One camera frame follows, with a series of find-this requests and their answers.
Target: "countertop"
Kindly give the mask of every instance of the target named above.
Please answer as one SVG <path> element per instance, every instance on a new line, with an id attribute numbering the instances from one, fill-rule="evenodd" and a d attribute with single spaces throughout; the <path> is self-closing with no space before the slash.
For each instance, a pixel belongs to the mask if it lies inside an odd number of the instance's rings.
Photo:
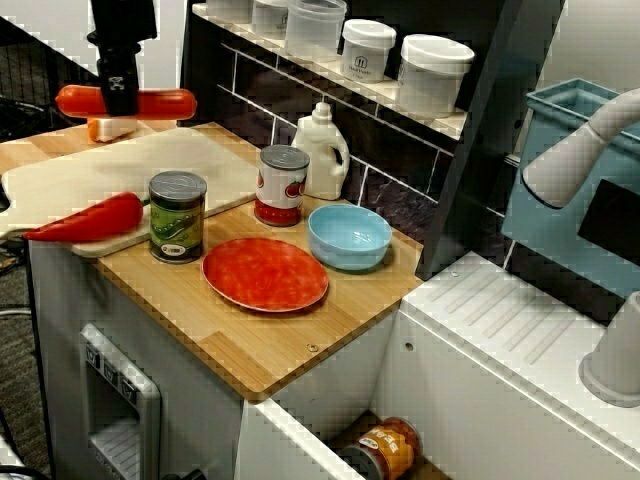
<path id="1" fill-rule="evenodd" d="M 140 122 L 124 139 L 174 128 Z M 195 127 L 240 158 L 256 163 L 259 150 L 215 124 Z M 0 173 L 10 168 L 96 148 L 86 127 L 0 144 Z M 304 221 L 288 228 L 255 219 L 253 202 L 205 220 L 205 251 L 235 238 L 283 240 L 310 252 L 306 218 L 326 201 L 304 198 Z M 99 258 L 94 265 L 244 398 L 261 401 L 375 325 L 422 281 L 414 275 L 421 245 L 394 230 L 383 261 L 352 274 L 326 266 L 329 289 L 311 307 L 269 314 L 237 306 L 211 289 L 200 261 L 169 265 L 154 259 L 148 242 Z"/>

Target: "faucet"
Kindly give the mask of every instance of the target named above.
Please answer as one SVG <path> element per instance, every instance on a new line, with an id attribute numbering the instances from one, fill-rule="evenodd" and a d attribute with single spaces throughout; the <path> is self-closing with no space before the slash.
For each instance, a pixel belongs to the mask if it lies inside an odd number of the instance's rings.
<path id="1" fill-rule="evenodd" d="M 522 183 L 547 207 L 567 205 L 591 169 L 622 129 L 640 121 L 640 89 L 600 107 L 578 130 L 534 159 Z M 615 315 L 595 350 L 586 355 L 579 376 L 587 389 L 618 407 L 640 405 L 640 291 Z"/>

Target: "cutting board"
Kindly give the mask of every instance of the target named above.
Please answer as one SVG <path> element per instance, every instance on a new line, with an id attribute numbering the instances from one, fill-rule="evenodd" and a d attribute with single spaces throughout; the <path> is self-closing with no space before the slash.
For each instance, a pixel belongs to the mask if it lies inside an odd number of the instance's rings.
<path id="1" fill-rule="evenodd" d="M 205 135 L 178 128 L 9 170 L 2 186 L 11 205 L 0 213 L 0 239 L 71 215 L 120 192 L 149 196 L 158 173 L 184 170 L 207 182 L 205 216 L 255 198 L 256 167 Z M 135 231 L 76 243 L 83 257 L 102 257 L 149 238 L 149 206 Z"/>

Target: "red and white can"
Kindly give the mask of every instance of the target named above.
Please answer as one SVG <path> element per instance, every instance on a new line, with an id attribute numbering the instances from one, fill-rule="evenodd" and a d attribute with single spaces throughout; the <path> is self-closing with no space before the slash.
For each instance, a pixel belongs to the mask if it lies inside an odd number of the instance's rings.
<path id="1" fill-rule="evenodd" d="M 260 152 L 254 214 L 274 227 L 295 225 L 302 218 L 302 194 L 309 155 L 294 147 L 271 145 Z"/>

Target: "blue bowl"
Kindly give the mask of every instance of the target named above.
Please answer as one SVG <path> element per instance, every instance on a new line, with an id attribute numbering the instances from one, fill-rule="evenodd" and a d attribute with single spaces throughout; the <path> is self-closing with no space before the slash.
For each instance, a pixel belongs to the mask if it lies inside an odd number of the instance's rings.
<path id="1" fill-rule="evenodd" d="M 326 205 L 307 221 L 309 247 L 315 257 L 342 270 L 376 265 L 391 241 L 391 227 L 377 213 L 354 205 Z"/>

